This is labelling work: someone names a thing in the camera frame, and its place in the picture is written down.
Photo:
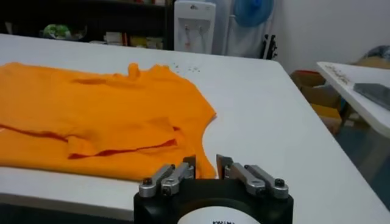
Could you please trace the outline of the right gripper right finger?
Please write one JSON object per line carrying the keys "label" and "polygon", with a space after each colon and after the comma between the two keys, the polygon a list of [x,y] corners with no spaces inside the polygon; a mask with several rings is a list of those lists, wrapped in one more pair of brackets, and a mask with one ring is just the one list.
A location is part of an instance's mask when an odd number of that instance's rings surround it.
{"label": "right gripper right finger", "polygon": [[218,176],[220,179],[239,180],[250,195],[261,197],[269,195],[278,200],[289,197],[289,187],[284,179],[274,178],[258,165],[241,165],[231,157],[216,155]]}

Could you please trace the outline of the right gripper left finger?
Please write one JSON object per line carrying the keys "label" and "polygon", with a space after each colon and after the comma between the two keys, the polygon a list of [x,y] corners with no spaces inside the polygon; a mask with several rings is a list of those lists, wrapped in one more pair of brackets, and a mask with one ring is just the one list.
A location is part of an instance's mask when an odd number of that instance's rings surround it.
{"label": "right gripper left finger", "polygon": [[183,180],[195,177],[196,156],[187,156],[178,166],[164,165],[151,177],[144,178],[139,185],[138,194],[143,198],[152,198],[157,194],[172,196],[179,192]]}

